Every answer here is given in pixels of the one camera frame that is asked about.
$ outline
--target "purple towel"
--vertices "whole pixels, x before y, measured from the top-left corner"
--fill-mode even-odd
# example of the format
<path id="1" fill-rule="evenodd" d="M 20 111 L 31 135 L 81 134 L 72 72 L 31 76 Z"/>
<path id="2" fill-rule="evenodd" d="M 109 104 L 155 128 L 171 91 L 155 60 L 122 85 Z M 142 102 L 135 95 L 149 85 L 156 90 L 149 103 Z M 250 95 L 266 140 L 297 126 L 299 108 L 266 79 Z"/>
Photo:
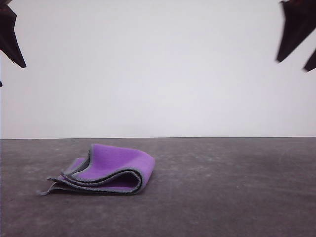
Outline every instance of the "purple towel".
<path id="1" fill-rule="evenodd" d="M 53 190 L 94 194 L 132 195 L 147 184 L 155 159 L 143 151 L 130 148 L 91 145 L 87 158 L 77 158 L 57 178 L 48 178 Z"/>

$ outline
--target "gray concrete floor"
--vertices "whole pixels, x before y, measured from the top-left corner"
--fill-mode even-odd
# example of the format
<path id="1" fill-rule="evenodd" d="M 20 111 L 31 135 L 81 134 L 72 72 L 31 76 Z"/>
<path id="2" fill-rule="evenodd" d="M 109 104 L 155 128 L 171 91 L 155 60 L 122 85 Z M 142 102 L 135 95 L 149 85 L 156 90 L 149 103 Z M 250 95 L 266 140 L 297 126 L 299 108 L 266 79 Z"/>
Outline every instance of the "gray concrete floor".
<path id="1" fill-rule="evenodd" d="M 91 143 L 143 150 L 157 164 L 136 196 L 56 193 Z M 314 237 L 316 138 L 1 141 L 3 237 Z"/>

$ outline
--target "white backdrop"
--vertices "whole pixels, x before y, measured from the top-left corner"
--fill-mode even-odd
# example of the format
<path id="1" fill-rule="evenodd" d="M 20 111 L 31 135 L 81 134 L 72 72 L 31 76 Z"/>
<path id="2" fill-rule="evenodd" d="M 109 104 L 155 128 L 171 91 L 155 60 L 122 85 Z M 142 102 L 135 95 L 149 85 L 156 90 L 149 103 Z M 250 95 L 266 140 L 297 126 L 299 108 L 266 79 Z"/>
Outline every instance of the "white backdrop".
<path id="1" fill-rule="evenodd" d="M 278 1 L 14 0 L 9 138 L 316 135 L 311 35 L 282 64 Z"/>

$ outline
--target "microfiber cloth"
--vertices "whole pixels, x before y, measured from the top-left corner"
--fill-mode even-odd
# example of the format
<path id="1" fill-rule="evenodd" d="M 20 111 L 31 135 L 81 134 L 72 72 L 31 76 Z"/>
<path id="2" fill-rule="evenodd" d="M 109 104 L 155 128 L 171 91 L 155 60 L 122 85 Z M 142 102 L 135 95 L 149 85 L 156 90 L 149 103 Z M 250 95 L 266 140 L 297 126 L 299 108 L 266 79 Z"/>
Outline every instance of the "microfiber cloth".
<path id="1" fill-rule="evenodd" d="M 57 178 L 48 178 L 53 190 L 92 194 L 133 195 L 147 184 L 155 159 L 147 153 L 130 148 L 92 144 L 86 158 L 77 158 Z"/>

